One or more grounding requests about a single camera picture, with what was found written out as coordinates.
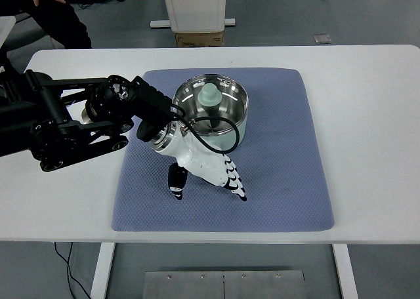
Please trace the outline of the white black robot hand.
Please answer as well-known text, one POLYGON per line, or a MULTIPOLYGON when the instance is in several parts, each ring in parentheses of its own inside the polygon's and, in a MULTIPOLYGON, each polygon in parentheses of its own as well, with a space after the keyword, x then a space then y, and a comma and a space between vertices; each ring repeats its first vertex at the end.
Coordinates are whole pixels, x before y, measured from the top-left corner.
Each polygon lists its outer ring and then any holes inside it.
POLYGON ((173 196, 182 199, 188 173, 217 187, 225 188, 246 201, 245 189, 233 160, 221 154, 219 147, 200 142, 191 132, 183 133, 181 126, 170 123, 150 142, 160 155, 175 158, 168 172, 168 187, 173 196))

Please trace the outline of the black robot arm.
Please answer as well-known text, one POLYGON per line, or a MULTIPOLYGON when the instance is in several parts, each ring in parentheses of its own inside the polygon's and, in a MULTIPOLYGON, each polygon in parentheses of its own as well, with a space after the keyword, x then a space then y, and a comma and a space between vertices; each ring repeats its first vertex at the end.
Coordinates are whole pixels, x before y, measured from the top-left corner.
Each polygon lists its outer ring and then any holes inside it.
POLYGON ((1 76, 1 156, 29 151, 51 172, 124 148, 137 136, 149 142, 174 119, 172 100, 141 77, 54 80, 26 70, 1 76))

